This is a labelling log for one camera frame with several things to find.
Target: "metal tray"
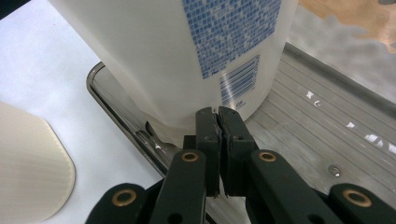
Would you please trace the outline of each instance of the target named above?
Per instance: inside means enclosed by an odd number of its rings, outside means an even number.
[[[161,142],[103,63],[87,87],[161,175],[179,150]],[[396,208],[396,106],[287,44],[269,95],[246,120],[260,148],[279,152],[312,188],[337,183],[371,190]],[[243,198],[207,199],[218,223],[248,223]]]

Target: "bottle label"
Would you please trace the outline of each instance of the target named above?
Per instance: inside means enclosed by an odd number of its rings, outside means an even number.
[[[281,0],[182,0],[203,79],[260,44],[276,27]]]
[[[254,89],[256,83],[257,68],[260,56],[256,56],[230,74],[220,78],[221,101],[223,105],[234,103],[245,93]],[[243,102],[237,102],[235,108],[243,106]]]

